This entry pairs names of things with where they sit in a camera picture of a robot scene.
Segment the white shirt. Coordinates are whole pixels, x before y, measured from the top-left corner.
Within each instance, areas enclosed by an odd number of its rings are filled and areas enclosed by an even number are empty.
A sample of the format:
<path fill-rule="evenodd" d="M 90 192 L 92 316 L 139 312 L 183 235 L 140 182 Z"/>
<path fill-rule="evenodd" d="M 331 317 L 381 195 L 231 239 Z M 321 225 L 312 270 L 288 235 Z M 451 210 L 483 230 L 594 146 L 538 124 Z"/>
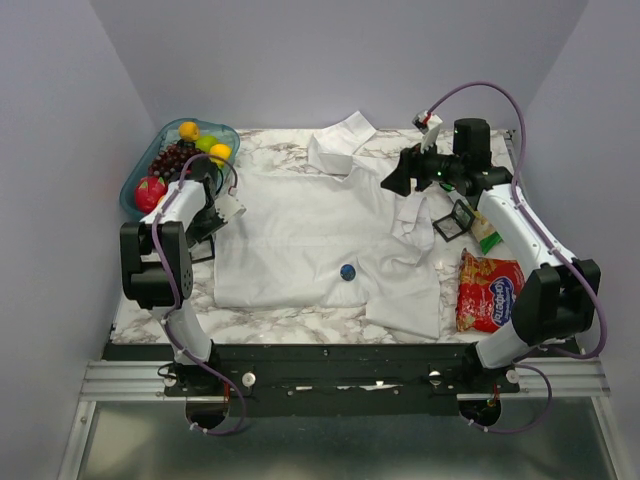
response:
<path fill-rule="evenodd" d="M 381 188 L 395 163 L 358 155 L 374 132 L 354 113 L 312 137 L 305 174 L 238 169 L 246 212 L 216 236 L 218 306 L 361 307 L 373 324 L 438 337 L 428 202 Z M 356 269 L 351 282 L 344 264 Z"/>

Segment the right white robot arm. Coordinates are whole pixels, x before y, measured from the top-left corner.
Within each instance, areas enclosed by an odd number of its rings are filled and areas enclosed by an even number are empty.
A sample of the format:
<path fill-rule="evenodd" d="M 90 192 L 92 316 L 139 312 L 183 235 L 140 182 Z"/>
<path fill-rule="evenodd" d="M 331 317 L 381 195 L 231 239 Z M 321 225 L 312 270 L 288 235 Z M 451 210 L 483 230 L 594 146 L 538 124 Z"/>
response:
<path fill-rule="evenodd" d="M 492 163 L 490 126 L 485 120 L 455 121 L 450 154 L 436 146 L 442 124 L 436 114 L 421 113 L 414 124 L 422 140 L 401 151 L 382 188 L 408 196 L 433 182 L 451 186 L 497 230 L 526 277 L 512 304 L 510 321 L 477 342 L 460 367 L 462 384 L 480 392 L 494 383 L 496 369 L 547 341 L 588 330 L 601 272 L 594 261 L 577 259 L 528 211 L 511 172 Z"/>

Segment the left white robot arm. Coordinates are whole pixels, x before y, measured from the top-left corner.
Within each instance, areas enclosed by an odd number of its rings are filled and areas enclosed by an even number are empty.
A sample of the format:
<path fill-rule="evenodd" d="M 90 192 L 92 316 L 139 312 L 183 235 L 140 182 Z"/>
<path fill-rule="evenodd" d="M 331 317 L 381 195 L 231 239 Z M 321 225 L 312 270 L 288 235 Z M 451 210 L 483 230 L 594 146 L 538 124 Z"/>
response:
<path fill-rule="evenodd" d="M 157 206 L 139 222 L 120 228 L 124 294 L 158 320 L 174 360 L 192 365 L 187 382 L 201 395 L 220 387 L 222 372 L 210 362 L 213 342 L 190 301 L 194 286 L 190 250 L 226 225 L 216 205 L 219 174 L 212 155 L 192 156 Z"/>

